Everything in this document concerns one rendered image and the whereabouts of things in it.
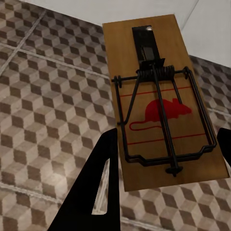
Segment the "mousetrap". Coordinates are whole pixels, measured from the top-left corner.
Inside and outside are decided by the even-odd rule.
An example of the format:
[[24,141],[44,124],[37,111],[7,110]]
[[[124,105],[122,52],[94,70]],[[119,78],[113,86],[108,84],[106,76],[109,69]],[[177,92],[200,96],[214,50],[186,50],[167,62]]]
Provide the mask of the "mousetrap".
[[102,27],[125,192],[230,178],[175,15]]

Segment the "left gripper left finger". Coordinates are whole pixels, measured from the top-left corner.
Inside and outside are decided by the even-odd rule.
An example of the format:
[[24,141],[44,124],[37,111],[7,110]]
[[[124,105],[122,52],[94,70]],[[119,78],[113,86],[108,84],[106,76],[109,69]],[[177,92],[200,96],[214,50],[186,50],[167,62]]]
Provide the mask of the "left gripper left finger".
[[[110,159],[107,213],[92,215],[107,159]],[[48,231],[120,231],[117,128],[99,138]]]

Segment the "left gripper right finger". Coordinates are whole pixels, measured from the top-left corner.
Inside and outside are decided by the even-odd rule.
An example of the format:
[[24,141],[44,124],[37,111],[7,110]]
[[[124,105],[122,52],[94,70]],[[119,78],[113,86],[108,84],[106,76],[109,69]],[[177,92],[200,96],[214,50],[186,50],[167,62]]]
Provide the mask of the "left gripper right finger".
[[231,130],[226,128],[219,128],[217,140],[223,157],[231,167]]

